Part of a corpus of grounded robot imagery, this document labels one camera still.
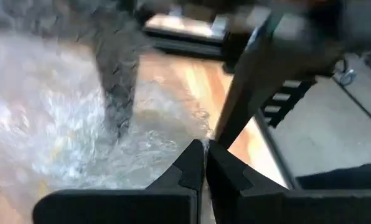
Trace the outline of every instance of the black plastic jaw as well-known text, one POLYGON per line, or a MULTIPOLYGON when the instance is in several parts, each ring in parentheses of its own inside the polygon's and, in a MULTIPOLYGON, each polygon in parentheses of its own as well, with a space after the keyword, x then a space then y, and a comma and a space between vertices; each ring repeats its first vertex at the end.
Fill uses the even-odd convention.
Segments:
POLYGON ((218 224, 371 223, 371 190, 290 191, 210 145, 207 180, 218 224))
POLYGON ((199 224, 204 147, 194 140, 144 190, 63 190, 34 208, 34 224, 199 224))

